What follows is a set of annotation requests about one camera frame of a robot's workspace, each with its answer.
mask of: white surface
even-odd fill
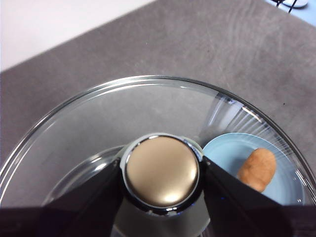
[[[276,5],[276,3],[272,0],[265,1],[274,6]],[[279,5],[279,9],[288,12],[290,7],[281,3]],[[293,8],[291,15],[301,18],[303,21],[306,21],[316,27],[316,0],[308,0],[307,5],[302,8]]]
[[[1,0],[1,71],[153,0]]]

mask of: bread roll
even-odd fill
[[[265,149],[254,150],[240,168],[237,177],[253,189],[263,192],[271,182],[277,168],[275,155]]]

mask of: light blue plate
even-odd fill
[[[295,166],[270,142],[251,134],[227,133],[214,138],[203,151],[205,156],[236,177],[244,161],[259,147],[272,151],[276,156],[276,173],[263,194],[282,205],[303,205],[303,186],[295,173]]]

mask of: gray countertop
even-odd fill
[[[262,0],[159,0],[1,74],[1,160],[58,104],[135,75],[229,90],[272,118],[316,173],[316,28]]]

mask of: round metal button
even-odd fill
[[[184,201],[198,181],[198,162],[183,142],[167,136],[147,139],[131,152],[126,176],[143,202],[169,207]]]

